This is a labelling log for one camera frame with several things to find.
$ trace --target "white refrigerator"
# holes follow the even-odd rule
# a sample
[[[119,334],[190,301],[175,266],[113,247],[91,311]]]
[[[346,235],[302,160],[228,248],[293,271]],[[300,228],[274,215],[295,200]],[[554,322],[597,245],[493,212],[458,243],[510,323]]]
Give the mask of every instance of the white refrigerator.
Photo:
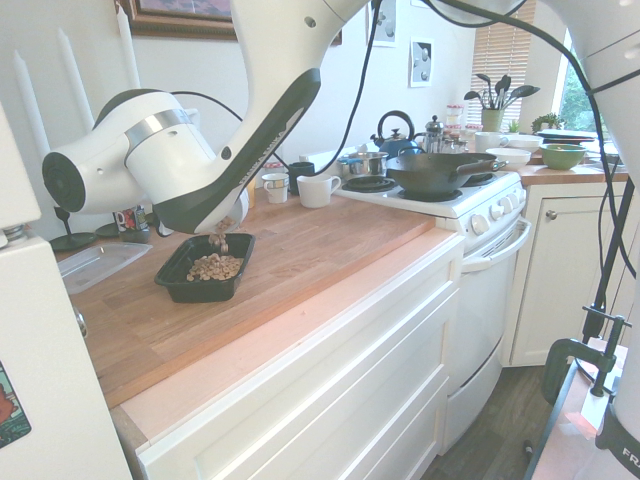
[[[0,105],[0,479],[131,479]]]

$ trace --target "white cup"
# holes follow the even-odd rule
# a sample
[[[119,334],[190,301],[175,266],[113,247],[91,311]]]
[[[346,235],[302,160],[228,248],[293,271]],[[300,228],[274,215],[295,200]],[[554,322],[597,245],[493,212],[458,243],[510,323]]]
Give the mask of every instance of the white cup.
[[[500,132],[476,132],[476,153],[486,153],[489,148],[506,147],[509,137]]]
[[[284,203],[287,201],[289,175],[286,173],[268,173],[262,176],[264,189],[269,196],[269,203]]]
[[[315,177],[298,177],[300,203],[307,208],[322,208],[331,202],[331,194],[341,185],[340,177],[320,174]]]

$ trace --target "bowl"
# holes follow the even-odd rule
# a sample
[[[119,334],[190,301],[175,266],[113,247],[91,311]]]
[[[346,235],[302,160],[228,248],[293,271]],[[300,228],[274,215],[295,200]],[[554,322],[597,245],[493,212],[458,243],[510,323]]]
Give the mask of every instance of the bowl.
[[[500,162],[509,162],[509,165],[525,165],[531,160],[531,152],[518,148],[489,148],[487,153],[495,155]]]
[[[542,145],[544,138],[537,135],[507,135],[509,139],[508,147],[526,150],[535,153]]]
[[[580,145],[545,143],[541,145],[542,161],[553,170],[569,170],[579,164],[587,151]]]
[[[256,239],[247,233],[229,233],[226,241],[229,246],[228,255],[244,258],[235,277],[227,280],[187,281],[187,273],[195,260],[203,255],[216,253],[216,248],[209,244],[209,235],[200,235],[191,237],[178,247],[157,273],[155,282],[167,287],[171,300],[176,303],[224,302],[231,299],[240,284]]]

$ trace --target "wok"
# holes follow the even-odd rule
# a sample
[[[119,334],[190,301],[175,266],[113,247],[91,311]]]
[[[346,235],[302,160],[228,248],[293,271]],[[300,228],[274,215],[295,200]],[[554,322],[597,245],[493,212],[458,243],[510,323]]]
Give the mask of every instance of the wok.
[[[415,153],[415,148],[407,148],[387,160],[387,175],[409,193],[436,196],[453,192],[472,175],[505,165],[486,153]]]

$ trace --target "clear plastic tray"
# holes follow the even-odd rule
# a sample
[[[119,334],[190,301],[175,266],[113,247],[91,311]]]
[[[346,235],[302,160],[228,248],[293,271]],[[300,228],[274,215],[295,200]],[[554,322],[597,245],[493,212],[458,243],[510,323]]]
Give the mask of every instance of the clear plastic tray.
[[[103,243],[58,263],[69,295],[84,292],[123,269],[152,248],[139,243]]]

